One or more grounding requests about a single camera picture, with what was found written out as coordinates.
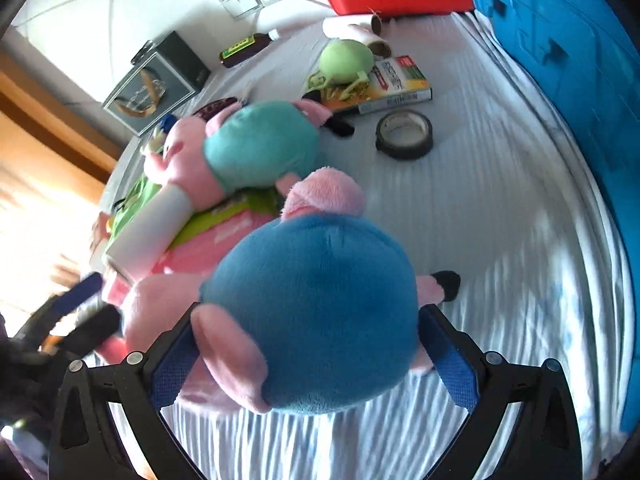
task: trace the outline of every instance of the silver screw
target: silver screw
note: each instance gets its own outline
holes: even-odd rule
[[[487,352],[484,358],[491,365],[499,365],[502,363],[502,356],[498,354],[498,352]]]
[[[130,365],[137,365],[143,359],[141,352],[132,352],[127,356],[127,363]]]
[[[560,371],[560,363],[555,359],[547,359],[545,364],[546,367],[549,368],[549,370],[551,370],[552,372]]]
[[[72,363],[69,365],[70,372],[77,372],[81,368],[82,368],[82,361],[80,359],[76,359],[75,361],[72,361]]]

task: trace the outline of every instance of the bottle label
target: bottle label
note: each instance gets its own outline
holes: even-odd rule
[[[255,43],[255,37],[254,36],[250,36],[248,38],[246,38],[245,40],[240,41],[239,43],[236,43],[233,46],[230,46],[228,49],[223,50],[222,51],[222,59],[227,59],[228,57],[233,56],[233,54],[236,54],[238,52],[240,52],[242,49],[247,48],[248,46],[252,45]]]

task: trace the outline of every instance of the roll of tape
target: roll of tape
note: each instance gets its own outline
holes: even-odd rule
[[[392,112],[380,119],[376,149],[399,160],[416,160],[433,148],[431,121],[413,110]]]

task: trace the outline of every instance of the black gift box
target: black gift box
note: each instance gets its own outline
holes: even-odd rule
[[[102,107],[137,136],[202,90],[210,70],[176,32],[149,41]]]

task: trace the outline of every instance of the white wall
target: white wall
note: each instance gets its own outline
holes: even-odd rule
[[[146,40],[177,30],[207,66],[223,70],[219,52],[249,34],[303,25],[332,13],[327,0],[283,0],[240,21],[218,0],[28,0],[3,44],[32,65],[32,73],[65,104],[121,139],[129,134],[105,117],[99,104]],[[53,67],[45,67],[47,62]]]

